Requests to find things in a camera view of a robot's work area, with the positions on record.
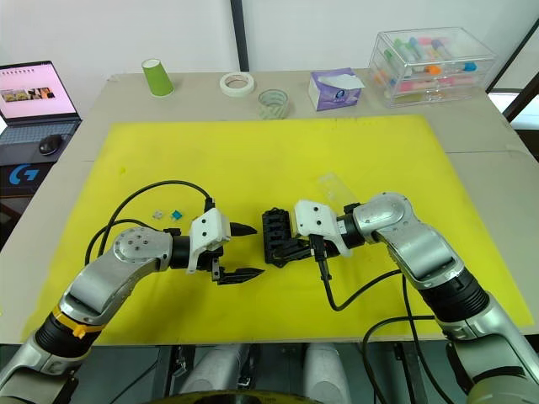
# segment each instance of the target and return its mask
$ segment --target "laptop screen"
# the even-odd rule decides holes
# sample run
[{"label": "laptop screen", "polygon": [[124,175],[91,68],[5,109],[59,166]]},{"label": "laptop screen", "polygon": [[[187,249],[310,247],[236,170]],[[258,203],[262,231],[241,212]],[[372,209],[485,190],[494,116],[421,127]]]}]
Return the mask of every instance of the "laptop screen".
[{"label": "laptop screen", "polygon": [[50,61],[0,66],[0,111],[7,122],[77,113]]}]

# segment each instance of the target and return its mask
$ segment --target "clear tape roll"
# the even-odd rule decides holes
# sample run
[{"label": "clear tape roll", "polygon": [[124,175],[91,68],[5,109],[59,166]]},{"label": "clear tape roll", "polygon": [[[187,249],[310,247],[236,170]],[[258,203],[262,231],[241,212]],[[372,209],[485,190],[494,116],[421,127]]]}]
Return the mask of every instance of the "clear tape roll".
[{"label": "clear tape roll", "polygon": [[[229,87],[231,82],[245,82],[240,88]],[[254,90],[254,79],[248,73],[233,72],[225,74],[219,81],[221,91],[228,97],[245,97]]]}]

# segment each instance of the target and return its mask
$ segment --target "table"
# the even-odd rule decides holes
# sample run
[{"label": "table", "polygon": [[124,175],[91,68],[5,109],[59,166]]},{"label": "table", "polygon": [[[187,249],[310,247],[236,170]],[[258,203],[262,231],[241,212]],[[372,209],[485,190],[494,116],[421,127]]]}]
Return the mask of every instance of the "table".
[{"label": "table", "polygon": [[536,324],[522,331],[539,333],[539,164],[482,90],[458,102],[388,109],[367,70],[356,72],[367,86],[359,104],[323,112],[314,111],[307,95],[309,72],[255,72],[255,91],[246,98],[223,95],[218,84],[221,73],[172,74],[176,91],[166,98],[151,97],[142,74],[111,77],[0,252],[0,343],[19,342],[45,282],[47,264],[110,124],[257,120],[256,99],[268,88],[288,93],[289,119],[424,115],[533,313]]}]

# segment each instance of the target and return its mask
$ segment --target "green paper cup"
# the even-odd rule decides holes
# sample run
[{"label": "green paper cup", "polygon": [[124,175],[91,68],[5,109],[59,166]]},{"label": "green paper cup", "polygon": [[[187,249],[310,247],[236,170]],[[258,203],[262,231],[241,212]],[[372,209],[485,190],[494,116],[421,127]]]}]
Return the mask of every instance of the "green paper cup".
[{"label": "green paper cup", "polygon": [[148,59],[142,63],[144,76],[150,91],[156,97],[165,97],[174,91],[174,87],[159,59]]}]

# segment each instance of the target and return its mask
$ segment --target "small plastic piece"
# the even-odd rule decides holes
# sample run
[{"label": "small plastic piece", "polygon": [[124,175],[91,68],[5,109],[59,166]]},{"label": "small plastic piece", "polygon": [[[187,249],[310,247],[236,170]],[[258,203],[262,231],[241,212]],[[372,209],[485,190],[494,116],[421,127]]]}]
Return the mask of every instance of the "small plastic piece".
[{"label": "small plastic piece", "polygon": [[177,210],[175,210],[174,212],[172,212],[172,219],[173,221],[177,221],[179,219],[181,219],[181,217],[183,216],[181,213],[179,213]]}]

